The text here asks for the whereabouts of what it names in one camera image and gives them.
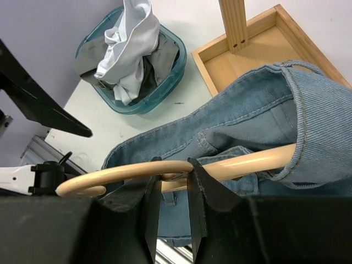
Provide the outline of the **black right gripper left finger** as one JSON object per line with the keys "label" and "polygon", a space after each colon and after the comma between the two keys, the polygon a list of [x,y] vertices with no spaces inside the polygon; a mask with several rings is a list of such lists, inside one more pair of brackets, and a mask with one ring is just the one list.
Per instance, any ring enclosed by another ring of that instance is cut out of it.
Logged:
{"label": "black right gripper left finger", "polygon": [[1,263],[154,263],[159,176],[90,199],[54,194],[67,179],[61,162],[30,172],[28,196],[1,191]]}

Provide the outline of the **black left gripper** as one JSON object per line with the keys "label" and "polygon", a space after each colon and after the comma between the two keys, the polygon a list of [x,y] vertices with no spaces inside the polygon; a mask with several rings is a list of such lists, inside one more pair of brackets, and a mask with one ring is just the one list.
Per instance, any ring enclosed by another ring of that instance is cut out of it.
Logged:
{"label": "black left gripper", "polygon": [[22,114],[33,122],[91,137],[92,131],[66,112],[27,73],[6,45],[1,42],[1,90],[16,104]]}

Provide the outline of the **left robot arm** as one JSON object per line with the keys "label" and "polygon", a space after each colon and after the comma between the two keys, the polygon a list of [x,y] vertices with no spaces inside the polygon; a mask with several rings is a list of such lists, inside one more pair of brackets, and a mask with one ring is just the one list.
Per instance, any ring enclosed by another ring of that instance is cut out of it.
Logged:
{"label": "left robot arm", "polygon": [[[92,136],[88,127],[67,113],[40,87],[4,43],[1,43],[1,90],[26,119],[86,138]],[[1,195],[54,196],[58,185],[68,179],[64,165],[71,155],[68,152],[58,162],[2,167]]]}

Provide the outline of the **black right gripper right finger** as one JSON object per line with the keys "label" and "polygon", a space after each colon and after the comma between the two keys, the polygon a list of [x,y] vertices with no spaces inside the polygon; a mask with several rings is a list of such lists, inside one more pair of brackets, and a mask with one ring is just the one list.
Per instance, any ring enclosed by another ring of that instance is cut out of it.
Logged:
{"label": "black right gripper right finger", "polygon": [[351,263],[351,198],[243,198],[190,163],[195,263]]}

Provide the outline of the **grey pleated skirt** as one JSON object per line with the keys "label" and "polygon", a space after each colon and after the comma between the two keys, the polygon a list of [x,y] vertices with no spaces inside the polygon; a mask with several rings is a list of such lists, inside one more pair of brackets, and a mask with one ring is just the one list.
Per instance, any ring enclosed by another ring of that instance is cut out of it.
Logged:
{"label": "grey pleated skirt", "polygon": [[148,56],[143,57],[143,70],[136,73],[135,84],[140,83],[139,92],[126,90],[130,77],[122,80],[122,86],[110,85],[94,77],[98,63],[104,58],[108,45],[104,37],[100,36],[83,44],[73,63],[73,69],[83,80],[91,85],[99,86],[114,95],[114,99],[124,105],[139,102],[148,96],[171,72],[179,48],[165,36],[159,34],[156,49]]}

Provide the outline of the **beige hanger of denim skirt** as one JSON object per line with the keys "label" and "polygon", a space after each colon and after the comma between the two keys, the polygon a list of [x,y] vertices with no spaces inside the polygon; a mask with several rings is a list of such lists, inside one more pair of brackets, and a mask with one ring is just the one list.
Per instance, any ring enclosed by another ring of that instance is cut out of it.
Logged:
{"label": "beige hanger of denim skirt", "polygon": [[[285,167],[292,159],[295,148],[296,144],[290,144],[210,163],[203,168],[217,181],[236,179],[255,172]],[[185,177],[194,169],[195,166],[190,162],[176,160],[129,164],[69,179],[56,188],[56,194],[98,196],[106,192],[105,184],[152,175],[161,176],[164,193],[184,190]]]}

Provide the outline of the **white garment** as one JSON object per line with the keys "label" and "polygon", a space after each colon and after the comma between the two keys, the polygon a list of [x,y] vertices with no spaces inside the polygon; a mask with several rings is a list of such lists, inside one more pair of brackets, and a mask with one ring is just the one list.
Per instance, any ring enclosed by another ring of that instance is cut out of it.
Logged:
{"label": "white garment", "polygon": [[139,95],[144,78],[143,57],[157,47],[160,22],[150,1],[124,1],[119,24],[104,32],[107,50],[94,77],[113,87],[117,101],[128,105]]}

